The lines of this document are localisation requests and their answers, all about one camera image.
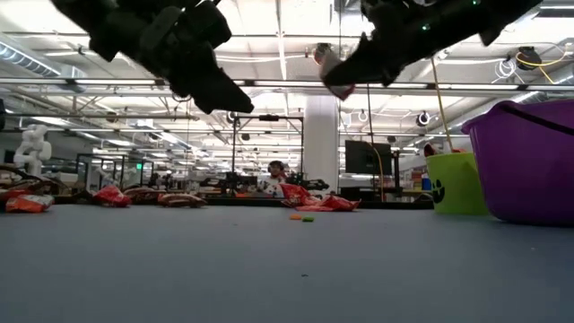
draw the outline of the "purple bucket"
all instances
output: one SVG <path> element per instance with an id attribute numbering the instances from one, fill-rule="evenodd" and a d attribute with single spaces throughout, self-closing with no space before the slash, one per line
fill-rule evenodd
<path id="1" fill-rule="evenodd" d="M 503 101 L 463 125 L 486 205 L 501 220 L 574 225 L 574 100 Z"/>

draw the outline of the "man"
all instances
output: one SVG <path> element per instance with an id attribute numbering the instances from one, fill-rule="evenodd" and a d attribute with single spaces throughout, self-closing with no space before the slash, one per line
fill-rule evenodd
<path id="1" fill-rule="evenodd" d="M 279 184 L 285 183 L 285 166 L 280 161 L 271 161 L 269 167 L 269 177 L 259 182 L 259 191 L 269 194 L 273 197 L 283 197 L 283 190 Z"/>

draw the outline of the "gray carpet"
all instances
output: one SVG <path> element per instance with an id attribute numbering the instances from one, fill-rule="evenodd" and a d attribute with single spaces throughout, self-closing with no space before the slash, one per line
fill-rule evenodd
<path id="1" fill-rule="evenodd" d="M 426 211 L 0 217 L 2 323 L 569 322 L 574 231 Z"/>

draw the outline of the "wall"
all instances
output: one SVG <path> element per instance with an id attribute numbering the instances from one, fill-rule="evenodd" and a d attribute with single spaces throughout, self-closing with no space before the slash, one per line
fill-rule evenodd
<path id="1" fill-rule="evenodd" d="M 52 144 L 52 157 L 75 161 L 78 153 L 91 153 L 91 143 L 88 140 L 66 136 L 60 133 L 48 133 L 47 140 Z M 22 142 L 22 134 L 7 134 L 0 132 L 0 162 L 4 162 L 4 151 L 15 151 Z"/>

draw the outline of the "pillar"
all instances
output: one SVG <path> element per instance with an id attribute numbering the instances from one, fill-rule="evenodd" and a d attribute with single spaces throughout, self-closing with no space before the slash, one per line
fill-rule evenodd
<path id="1" fill-rule="evenodd" d="M 322 179 L 328 193 L 337 191 L 339 180 L 339 114 L 336 98 L 309 96 L 304 115 L 303 171 L 307 179 Z"/>

